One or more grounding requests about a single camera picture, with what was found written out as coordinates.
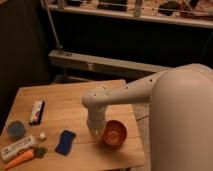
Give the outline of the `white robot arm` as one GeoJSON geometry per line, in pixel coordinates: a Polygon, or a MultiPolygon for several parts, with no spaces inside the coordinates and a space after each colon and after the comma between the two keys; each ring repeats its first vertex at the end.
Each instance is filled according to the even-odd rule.
{"type": "Polygon", "coordinates": [[[119,88],[103,86],[82,97],[90,132],[100,132],[109,105],[147,102],[152,171],[213,171],[213,69],[170,68],[119,88]]]}

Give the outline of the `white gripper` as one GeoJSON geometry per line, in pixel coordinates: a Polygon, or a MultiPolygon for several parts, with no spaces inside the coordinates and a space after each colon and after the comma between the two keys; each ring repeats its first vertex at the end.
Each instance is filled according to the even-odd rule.
{"type": "Polygon", "coordinates": [[[87,127],[90,135],[94,139],[100,139],[106,126],[104,112],[89,112],[87,117],[87,127]]]}

